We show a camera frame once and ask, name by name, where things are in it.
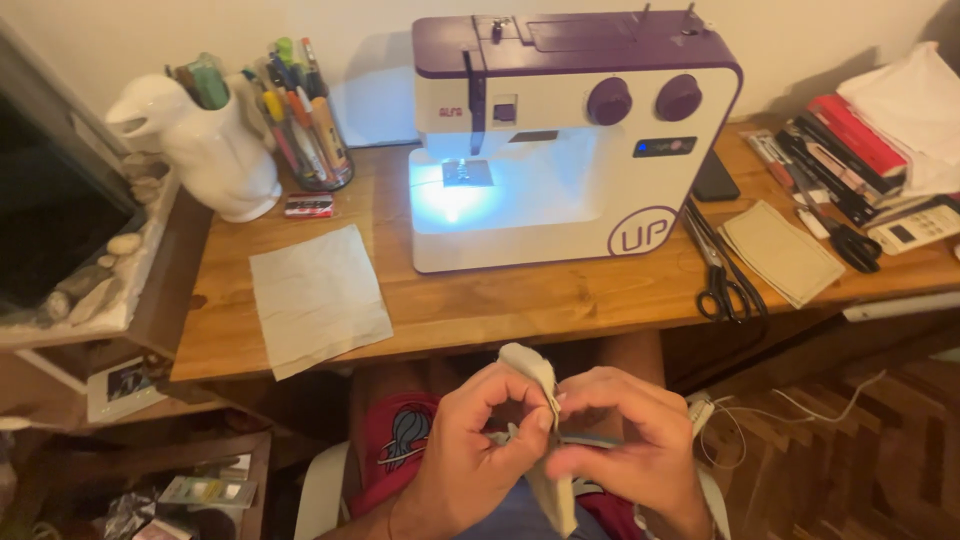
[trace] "pen holder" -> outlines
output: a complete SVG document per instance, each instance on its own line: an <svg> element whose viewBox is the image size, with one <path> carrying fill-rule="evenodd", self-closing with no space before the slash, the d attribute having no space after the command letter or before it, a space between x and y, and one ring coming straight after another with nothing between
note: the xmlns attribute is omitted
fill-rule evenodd
<svg viewBox="0 0 960 540"><path fill-rule="evenodd" d="M124 138L157 135L183 187L225 221L241 223L272 208L281 188L263 140L241 122L239 102L231 88L225 106L203 110L176 81L144 75L127 84L106 120Z"/></svg>

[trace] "red shorts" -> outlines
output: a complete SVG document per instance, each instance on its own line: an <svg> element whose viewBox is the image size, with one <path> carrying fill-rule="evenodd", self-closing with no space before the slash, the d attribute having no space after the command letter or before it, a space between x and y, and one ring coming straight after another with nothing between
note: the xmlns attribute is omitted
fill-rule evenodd
<svg viewBox="0 0 960 540"><path fill-rule="evenodd" d="M363 422L363 492L348 502L356 519L403 489L417 475L437 413L440 396L405 392L384 398L367 411ZM612 540L643 537L634 523L634 506L595 486L577 496L577 504L597 520Z"/></svg>

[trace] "wooden table top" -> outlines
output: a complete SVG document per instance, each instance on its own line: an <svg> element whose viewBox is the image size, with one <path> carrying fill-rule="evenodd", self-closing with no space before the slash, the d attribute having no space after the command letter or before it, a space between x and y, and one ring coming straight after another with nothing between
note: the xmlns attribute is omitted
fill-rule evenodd
<svg viewBox="0 0 960 540"><path fill-rule="evenodd" d="M715 145L740 187L740 198L699 204L701 211L715 227L763 199L803 229L790 198L737 135L750 128L727 126ZM706 264L684 227L677 227L660 248L643 256L418 274L412 261L407 189L407 155L413 148L354 150L356 176L336 194L332 218L285 219L282 205L250 223L227 223L214 216L171 380L269 372L248 257L350 223L364 239L394 337L325 365L375 356L406 359L510 340L563 341L705 322L693 298L705 286ZM284 182L291 187L289 179ZM897 257L883 256L879 263L882 270L873 275L848 267L808 306L960 288L960 261L944 241ZM772 313L793 309L746 265L739 266Z"/></svg>

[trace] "black phone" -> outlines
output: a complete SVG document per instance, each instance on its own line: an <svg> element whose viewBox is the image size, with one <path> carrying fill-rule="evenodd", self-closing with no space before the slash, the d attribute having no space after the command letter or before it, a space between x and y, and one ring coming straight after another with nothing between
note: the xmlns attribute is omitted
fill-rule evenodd
<svg viewBox="0 0 960 540"><path fill-rule="evenodd" d="M703 203L732 201L740 196L740 189L712 148L693 179L693 196Z"/></svg>

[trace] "purple and white sewing machine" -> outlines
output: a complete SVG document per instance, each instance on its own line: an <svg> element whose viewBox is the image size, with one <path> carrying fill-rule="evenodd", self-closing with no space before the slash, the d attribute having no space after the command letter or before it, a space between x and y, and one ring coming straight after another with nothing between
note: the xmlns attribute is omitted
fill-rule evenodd
<svg viewBox="0 0 960 540"><path fill-rule="evenodd" d="M413 45L421 272L656 249L743 84L692 9L424 18Z"/></svg>

